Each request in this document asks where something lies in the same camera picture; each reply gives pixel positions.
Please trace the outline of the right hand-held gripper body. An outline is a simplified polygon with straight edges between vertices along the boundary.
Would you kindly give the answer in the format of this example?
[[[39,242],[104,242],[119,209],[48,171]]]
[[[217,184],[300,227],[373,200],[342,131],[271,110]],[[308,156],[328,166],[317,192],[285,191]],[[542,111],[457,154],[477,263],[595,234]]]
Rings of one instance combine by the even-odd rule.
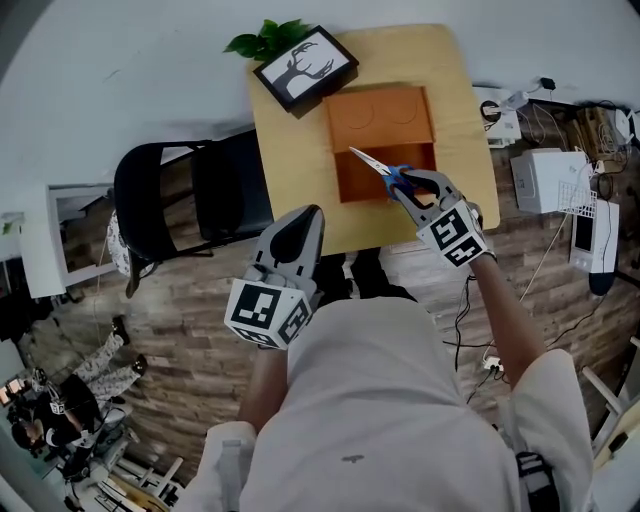
[[[450,194],[444,203],[432,203],[419,216],[417,237],[448,265],[460,268],[481,255],[496,258],[481,227],[481,215],[459,194]]]

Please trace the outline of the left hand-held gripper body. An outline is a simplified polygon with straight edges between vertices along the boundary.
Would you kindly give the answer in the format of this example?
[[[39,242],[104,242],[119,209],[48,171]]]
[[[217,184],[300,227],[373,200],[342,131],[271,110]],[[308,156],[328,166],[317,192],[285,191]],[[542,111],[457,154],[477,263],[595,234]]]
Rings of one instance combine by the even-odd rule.
[[[316,264],[252,264],[235,279],[225,325],[240,338],[267,349],[287,349],[310,322],[318,288]]]

